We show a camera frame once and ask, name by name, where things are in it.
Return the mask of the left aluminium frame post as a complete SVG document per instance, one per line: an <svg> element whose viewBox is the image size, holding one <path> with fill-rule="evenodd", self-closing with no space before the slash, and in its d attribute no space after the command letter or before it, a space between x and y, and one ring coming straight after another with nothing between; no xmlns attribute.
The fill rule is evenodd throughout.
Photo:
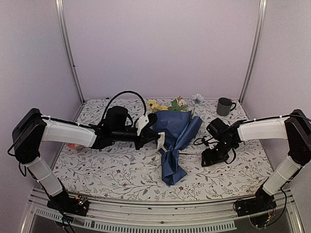
<svg viewBox="0 0 311 233"><path fill-rule="evenodd" d="M56 13L59 21L60 31L62 35L62 40L64 43L65 53L67 56L68 64L69 64L69 70L73 79L73 84L79 99L79 102L81 104L85 103L85 98L82 92L81 84L77 75L76 65L74 62L72 49L70 46L70 40L69 40L69 34L66 24L66 17L65 17L65 11L64 11L64 5L62 0L56 0Z"/></svg>

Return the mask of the clear plastic wrap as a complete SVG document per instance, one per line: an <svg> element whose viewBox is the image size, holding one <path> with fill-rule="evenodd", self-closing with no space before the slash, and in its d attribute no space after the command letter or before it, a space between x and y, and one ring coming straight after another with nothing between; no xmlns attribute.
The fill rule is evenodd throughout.
<svg viewBox="0 0 311 233"><path fill-rule="evenodd" d="M144 153L145 159L151 159L150 163L143 162L142 165L135 168L136 171L143 173L151 173L157 171L161 167L161 153L160 151L167 152L164 147L165 133L160 132L160 138L157 140L156 148Z"/></svg>

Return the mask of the blue wrapping paper sheet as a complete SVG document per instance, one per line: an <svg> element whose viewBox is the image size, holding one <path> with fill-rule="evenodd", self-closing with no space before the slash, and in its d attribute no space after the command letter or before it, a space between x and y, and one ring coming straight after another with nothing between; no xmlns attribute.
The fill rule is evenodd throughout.
<svg viewBox="0 0 311 233"><path fill-rule="evenodd" d="M161 153L162 181L171 186L186 176L186 171L178 164L179 152L185 149L197 135L203 121L192 112L158 111L153 130L165 133L164 148Z"/></svg>

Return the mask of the dark grey metal mug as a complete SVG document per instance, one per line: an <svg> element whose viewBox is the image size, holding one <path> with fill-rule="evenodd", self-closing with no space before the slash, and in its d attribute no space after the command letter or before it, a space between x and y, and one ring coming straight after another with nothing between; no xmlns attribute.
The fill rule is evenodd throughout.
<svg viewBox="0 0 311 233"><path fill-rule="evenodd" d="M216 113L220 116L227 116L236 108L237 104L229 98L221 97L218 99Z"/></svg>

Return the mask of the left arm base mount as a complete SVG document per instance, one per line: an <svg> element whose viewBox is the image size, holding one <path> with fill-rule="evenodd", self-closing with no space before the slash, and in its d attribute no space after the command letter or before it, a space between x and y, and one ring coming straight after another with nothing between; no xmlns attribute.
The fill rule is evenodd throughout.
<svg viewBox="0 0 311 233"><path fill-rule="evenodd" d="M60 213L69 213L78 216L86 216L89 209L89 201L86 197L78 195L76 197L51 197L47 207L57 210Z"/></svg>

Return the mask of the white fake flower stem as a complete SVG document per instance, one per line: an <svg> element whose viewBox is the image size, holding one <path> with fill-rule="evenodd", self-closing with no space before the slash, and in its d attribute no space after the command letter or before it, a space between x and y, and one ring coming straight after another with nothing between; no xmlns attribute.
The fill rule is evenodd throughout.
<svg viewBox="0 0 311 233"><path fill-rule="evenodd" d="M168 107L168 110L186 112L188 110L188 104L182 98L182 96L179 96L171 102L171 105Z"/></svg>

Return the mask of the front aluminium rail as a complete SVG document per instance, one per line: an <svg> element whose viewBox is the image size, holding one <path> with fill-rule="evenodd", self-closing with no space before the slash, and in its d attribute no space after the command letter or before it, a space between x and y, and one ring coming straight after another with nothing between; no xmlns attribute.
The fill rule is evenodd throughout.
<svg viewBox="0 0 311 233"><path fill-rule="evenodd" d="M290 190L275 196L276 209L239 216L235 199L146 202L90 198L86 216L69 215L70 223L47 207L42 190L27 204L23 233L303 233Z"/></svg>

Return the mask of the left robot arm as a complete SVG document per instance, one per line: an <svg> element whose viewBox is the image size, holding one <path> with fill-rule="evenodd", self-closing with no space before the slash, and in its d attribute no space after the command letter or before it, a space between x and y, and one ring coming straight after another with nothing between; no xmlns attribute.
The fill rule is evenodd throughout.
<svg viewBox="0 0 311 233"><path fill-rule="evenodd" d="M76 144L84 148L101 150L116 142L132 142L141 149L151 141L162 143L162 133L151 126L157 121L155 114L143 114L132 120L128 110L115 106L106 110L98 124L83 125L44 116L31 109L12 132L12 145L7 153L16 158L42 185L53 202L62 211L72 207L72 200L50 166L40 155L42 144Z"/></svg>

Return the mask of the right aluminium frame post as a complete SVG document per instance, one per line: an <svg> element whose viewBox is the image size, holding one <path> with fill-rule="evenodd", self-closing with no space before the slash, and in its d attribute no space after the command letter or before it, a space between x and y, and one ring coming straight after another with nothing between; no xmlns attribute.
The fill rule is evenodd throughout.
<svg viewBox="0 0 311 233"><path fill-rule="evenodd" d="M265 13L266 13L266 7L267 7L267 0L260 0L259 1L259 9L258 9L258 16L257 16L257 22L256 22L256 27L255 27L255 35L254 35L254 40L253 40L253 45L251 49L251 54L246 70L246 75L245 79L243 81L240 97L239 97L239 103L241 105L244 104L248 92L248 88L251 83L251 78L256 62L256 57L260 45L260 39L264 27L264 21L265 21Z"/></svg>

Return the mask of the pale blue fake flower stem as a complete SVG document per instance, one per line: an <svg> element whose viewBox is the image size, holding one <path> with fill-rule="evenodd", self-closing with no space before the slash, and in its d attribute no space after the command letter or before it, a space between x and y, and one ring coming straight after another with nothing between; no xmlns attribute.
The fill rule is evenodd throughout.
<svg viewBox="0 0 311 233"><path fill-rule="evenodd" d="M194 117L194 113L195 113L195 110L200 106L201 103L204 102L204 97L197 93L195 95L192 95L192 115L191 117Z"/></svg>

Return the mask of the aluminium frame post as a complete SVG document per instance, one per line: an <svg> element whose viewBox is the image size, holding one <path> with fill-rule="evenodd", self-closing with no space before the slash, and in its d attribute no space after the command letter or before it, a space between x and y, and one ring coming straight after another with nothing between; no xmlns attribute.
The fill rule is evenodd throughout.
<svg viewBox="0 0 311 233"><path fill-rule="evenodd" d="M260 45L260 39L264 27L264 21L265 21L265 13L266 13L266 7L267 7L267 0L260 0L259 1L259 9L258 9L258 16L257 16L257 22L256 22L256 27L255 27L255 35L254 35L254 40L253 40L253 45L251 49L251 54L246 70L246 75L245 79L243 81L240 97L239 97L239 103L241 105L244 104L248 92L248 88L251 83L251 78L256 62L256 57Z"/></svg>
<svg viewBox="0 0 311 233"><path fill-rule="evenodd" d="M72 49L70 46L70 40L69 40L69 34L66 24L66 17L65 17L65 11L64 11L64 5L62 0L56 0L56 13L59 21L60 31L62 35L62 40L64 43L65 53L67 56L68 64L69 64L69 70L73 79L73 84L79 99L79 102L81 104L85 103L85 98L82 92L81 84L77 75L76 65L74 62Z"/></svg>

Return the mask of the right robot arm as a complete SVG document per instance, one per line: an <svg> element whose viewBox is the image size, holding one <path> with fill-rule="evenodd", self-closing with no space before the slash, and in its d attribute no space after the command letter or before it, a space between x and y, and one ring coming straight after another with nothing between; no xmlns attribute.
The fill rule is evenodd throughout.
<svg viewBox="0 0 311 233"><path fill-rule="evenodd" d="M234 152L242 142L259 140L263 146L266 146L268 140L287 142L286 157L258 188L252 199L251 207L256 212L261 212L270 205L274 194L291 182L311 161L311 120L300 109L286 115L239 120L231 125L215 118L207 125L206 130L215 139L216 146L202 152L203 167L227 163L228 153Z"/></svg>

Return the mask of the red patterned small dish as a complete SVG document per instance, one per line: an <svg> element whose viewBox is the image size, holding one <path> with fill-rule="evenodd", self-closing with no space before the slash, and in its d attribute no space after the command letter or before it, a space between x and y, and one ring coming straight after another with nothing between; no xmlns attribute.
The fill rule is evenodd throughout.
<svg viewBox="0 0 311 233"><path fill-rule="evenodd" d="M83 146L81 145L72 144L72 143L67 143L67 147L72 150L80 150L81 148L83 148Z"/></svg>

